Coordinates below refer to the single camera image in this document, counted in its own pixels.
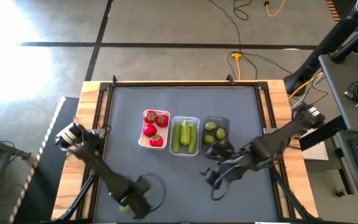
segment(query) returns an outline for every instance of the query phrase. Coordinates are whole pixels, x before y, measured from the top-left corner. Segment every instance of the gray mat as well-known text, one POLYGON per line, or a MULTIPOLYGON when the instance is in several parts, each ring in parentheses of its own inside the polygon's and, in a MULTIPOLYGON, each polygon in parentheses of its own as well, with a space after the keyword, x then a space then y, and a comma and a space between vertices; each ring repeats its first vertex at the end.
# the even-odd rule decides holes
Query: gray mat
MULTIPOLYGON (((99 187, 95 222, 274 222, 278 220, 267 169, 248 171, 233 182, 220 201, 210 199, 211 187, 198 172, 214 167, 200 152, 195 157, 178 157, 169 150, 151 151, 137 143, 142 129, 142 113, 147 109, 167 110, 174 116, 223 116, 230 119, 230 140, 238 148, 262 134, 255 88, 157 88, 116 87, 104 161, 114 171, 132 179, 155 172, 167 183, 164 204, 143 220, 133 213, 121 213, 108 196, 104 182, 99 187)), ((158 204, 158 182, 150 179, 149 201, 158 204)))

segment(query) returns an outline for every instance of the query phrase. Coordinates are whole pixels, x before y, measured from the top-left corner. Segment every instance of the yellow power plug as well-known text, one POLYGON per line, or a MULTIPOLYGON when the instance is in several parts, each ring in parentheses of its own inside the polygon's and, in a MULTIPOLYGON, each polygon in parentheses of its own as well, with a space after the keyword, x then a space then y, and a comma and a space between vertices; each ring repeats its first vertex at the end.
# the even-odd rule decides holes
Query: yellow power plug
POLYGON ((231 57, 234 58, 234 60, 236 60, 237 70, 239 72, 239 80, 241 80, 241 72, 240 72, 240 65, 239 65, 239 59, 241 58, 241 54, 233 53, 233 54, 231 54, 231 57))

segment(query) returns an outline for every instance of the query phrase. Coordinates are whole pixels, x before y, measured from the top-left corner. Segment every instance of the wooden table frame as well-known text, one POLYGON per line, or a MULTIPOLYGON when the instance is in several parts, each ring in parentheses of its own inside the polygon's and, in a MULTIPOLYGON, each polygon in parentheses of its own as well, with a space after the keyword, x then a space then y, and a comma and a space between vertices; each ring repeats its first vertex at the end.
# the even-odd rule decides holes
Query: wooden table frame
MULTIPOLYGON (((98 123, 103 121, 105 121, 103 123, 104 125, 107 124, 104 119, 104 114, 106 111, 109 111, 109 108, 106 107, 109 97, 106 97, 108 92, 101 91, 102 94, 99 94, 101 87, 105 88, 101 86, 101 83, 105 82, 84 82, 81 91, 76 118, 80 124, 84 125, 84 127, 88 129, 97 127, 98 123), (101 100, 100 105, 97 105, 98 99, 101 100), (99 117, 95 116, 96 108, 100 110, 99 117)), ((230 86, 228 81, 149 81, 114 83, 118 86, 230 86)), ((261 102, 260 107, 263 108, 263 113, 261 115, 264 118, 262 123, 265 128, 279 128, 291 120, 291 111, 282 80, 241 80, 236 81, 236 83, 243 86, 253 85, 259 87, 260 94, 257 94, 257 96, 261 96, 259 98, 259 102, 261 102)), ((293 146, 297 146, 298 142, 292 141, 291 144, 293 146)), ((296 197, 312 215, 317 216, 301 151, 288 148, 285 150, 283 158, 284 160, 282 162, 280 172, 284 174, 284 179, 287 179, 286 176, 288 177, 291 190, 294 192, 296 197)), ((65 209, 70 206, 71 202, 80 191, 81 185, 84 181, 84 168, 84 163, 79 161, 74 156, 70 156, 66 160, 52 218, 59 217, 65 209)), ((77 214, 77 218, 87 218, 91 215, 88 213, 91 203, 91 192, 92 190, 88 192, 87 197, 85 198, 84 207, 81 208, 83 212, 80 216, 77 214)), ((278 215, 280 216, 280 213, 282 213, 284 217, 294 217, 293 209, 288 209, 287 200, 280 188, 278 188, 278 194, 279 197, 276 197, 280 199, 280 202, 276 205, 278 207, 278 215)))

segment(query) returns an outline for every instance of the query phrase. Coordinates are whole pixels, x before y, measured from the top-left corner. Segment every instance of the white tray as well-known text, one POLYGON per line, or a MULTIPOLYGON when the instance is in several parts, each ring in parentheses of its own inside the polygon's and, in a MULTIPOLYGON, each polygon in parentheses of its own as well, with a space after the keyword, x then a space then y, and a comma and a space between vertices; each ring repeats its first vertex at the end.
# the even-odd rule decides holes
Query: white tray
POLYGON ((161 147, 155 147, 155 146, 151 146, 150 145, 150 137, 147 137, 143 134, 143 129, 144 129, 144 126, 145 125, 148 125, 148 123, 146 123, 144 120, 143 120, 143 125, 142 125, 142 130, 140 130, 140 138, 138 140, 138 143, 140 146, 146 148, 146 149, 155 149, 155 150, 164 150, 165 147, 167 146, 167 141, 168 141, 168 130, 169 130, 169 120, 171 118, 171 115, 169 114, 168 111, 162 111, 162 110, 152 110, 152 111, 155 111, 155 113, 157 115, 161 115, 161 114, 164 114, 166 116, 168 116, 168 126, 167 127, 164 127, 164 128, 161 128, 161 127, 158 127, 157 124, 154 122, 152 123, 152 125, 157 128, 157 134, 159 134, 162 139, 163 139, 163 145, 161 147))
POLYGON ((176 156, 196 156, 198 154, 198 141, 200 140, 200 134, 199 134, 200 120, 198 118, 194 118, 194 117, 176 116, 176 117, 172 118, 172 123, 171 123, 172 130, 174 130, 174 128, 175 128, 175 123, 179 122, 180 124, 182 124, 184 122, 184 120, 187 120, 187 122, 189 124, 194 124, 197 128, 196 151, 194 154, 189 154, 189 153, 187 153, 188 146, 180 145, 179 153, 174 153, 173 146, 172 146, 173 131, 171 131, 171 137, 170 137, 171 141, 169 142, 169 151, 176 156))

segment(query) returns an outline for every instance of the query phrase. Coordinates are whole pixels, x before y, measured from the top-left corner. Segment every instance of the table leg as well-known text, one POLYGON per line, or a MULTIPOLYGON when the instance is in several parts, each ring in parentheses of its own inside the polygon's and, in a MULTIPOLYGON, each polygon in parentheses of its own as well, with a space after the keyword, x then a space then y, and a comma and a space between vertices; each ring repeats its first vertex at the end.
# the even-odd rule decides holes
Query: table leg
POLYGON ((299 143, 302 150, 305 150, 332 137, 335 133, 341 130, 345 131, 347 128, 342 116, 338 116, 327 122, 323 127, 301 138, 299 143))
POLYGON ((30 157, 30 153, 24 152, 20 149, 16 149, 14 147, 8 146, 0 142, 0 150, 10 152, 12 155, 20 156, 23 159, 28 159, 30 157))

